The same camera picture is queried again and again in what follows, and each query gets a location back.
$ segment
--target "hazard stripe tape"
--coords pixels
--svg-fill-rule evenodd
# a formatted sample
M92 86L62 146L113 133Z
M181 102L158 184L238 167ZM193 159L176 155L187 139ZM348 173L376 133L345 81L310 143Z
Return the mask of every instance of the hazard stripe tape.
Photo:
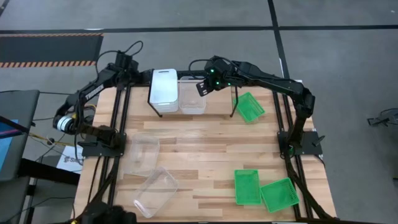
M1 34L0 37L77 37L77 36L104 36L103 33L82 34Z
M0 68L32 68L32 67L74 67L92 66L94 61L64 61L64 62L0 62Z

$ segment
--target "wooden table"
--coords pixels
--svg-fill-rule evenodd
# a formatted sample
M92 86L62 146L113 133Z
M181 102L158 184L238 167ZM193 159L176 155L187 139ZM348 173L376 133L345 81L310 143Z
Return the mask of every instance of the wooden table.
M235 169L258 169L261 184L287 177L284 161L279 157L279 130L272 92L260 87L244 87L239 94L250 91L266 113L254 124L245 124L238 112L232 112L234 90L226 88L207 96L203 115L165 114L159 118L146 103L148 88L132 89L126 121L130 148L131 136L150 134L160 139L157 166L164 166L178 180L179 189L172 199L151 219L144 218L132 203L132 193L146 178L123 174L125 155L119 166L115 205L135 212L139 222L196 222L196 221L282 221L295 220L292 208L269 213L264 205L236 205L234 191ZM109 125L116 89L104 90L99 97L94 125ZM285 111L281 95L280 107ZM119 127L123 99L119 107ZM313 129L308 119L305 129ZM76 214L87 203L88 192L97 158L86 159L76 193ZM302 156L309 191L330 215L335 209L324 167L314 156ZM98 188L97 171L93 195ZM305 216L303 200L300 209Z

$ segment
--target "black floor mat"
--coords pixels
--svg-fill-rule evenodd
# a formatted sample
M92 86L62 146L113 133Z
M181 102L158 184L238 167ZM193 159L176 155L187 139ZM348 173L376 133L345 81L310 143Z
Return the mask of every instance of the black floor mat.
M103 34L0 36L0 68L94 65Z

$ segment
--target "green mesh tray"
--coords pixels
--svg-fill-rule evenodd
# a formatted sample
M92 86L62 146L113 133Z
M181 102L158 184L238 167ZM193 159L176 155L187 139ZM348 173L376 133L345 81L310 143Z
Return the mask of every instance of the green mesh tray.
M261 204L257 170L235 170L235 199L238 205Z
M300 202L289 178L278 180L260 188L269 212L276 212Z
M247 123L254 121L266 112L249 92L239 96L238 107L236 109Z

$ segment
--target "white plastic container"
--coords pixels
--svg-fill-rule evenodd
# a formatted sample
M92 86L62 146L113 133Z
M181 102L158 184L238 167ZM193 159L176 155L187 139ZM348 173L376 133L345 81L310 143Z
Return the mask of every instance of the white plastic container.
M157 167L134 191L133 203L146 217L153 217L178 189L178 182L163 167Z
M196 87L201 80L190 78L180 79L179 107L183 114L203 114L206 109L206 96L200 96Z
M125 174L148 177L156 167L159 155L159 139L144 134L135 134L132 137L130 151L124 155L123 172Z
M154 70L149 103L160 113L178 110L178 83L175 69Z

